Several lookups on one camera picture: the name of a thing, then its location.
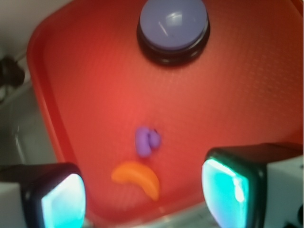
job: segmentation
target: plastic tray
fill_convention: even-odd
[[[303,143],[303,17],[290,0],[205,0],[211,33],[184,66],[146,59],[136,40],[144,0],[75,0],[32,35],[28,65],[59,162],[74,162],[98,226],[129,226],[203,201],[201,166],[214,146]],[[146,160],[134,134],[162,146]],[[111,181],[124,161],[161,182],[151,201]]]

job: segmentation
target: white wall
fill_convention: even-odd
[[[0,0],[0,58],[26,52],[35,27],[71,0]]]

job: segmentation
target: cyan light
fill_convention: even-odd
[[[46,228],[80,228],[85,219],[85,185],[78,174],[71,174],[41,200]]]
[[[246,227],[248,179],[215,159],[203,164],[203,191],[206,204],[223,228]]]

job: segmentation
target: orange clay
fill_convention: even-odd
[[[114,182],[133,183],[139,185],[144,192],[154,201],[157,201],[160,195],[160,182],[148,166],[135,161],[125,162],[112,172],[111,176]]]

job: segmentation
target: purple clay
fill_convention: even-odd
[[[140,157],[146,158],[151,154],[151,147],[149,144],[150,129],[147,127],[140,127],[135,132],[135,148]]]
[[[156,130],[151,130],[149,133],[149,145],[152,149],[158,149],[161,145],[162,138]]]

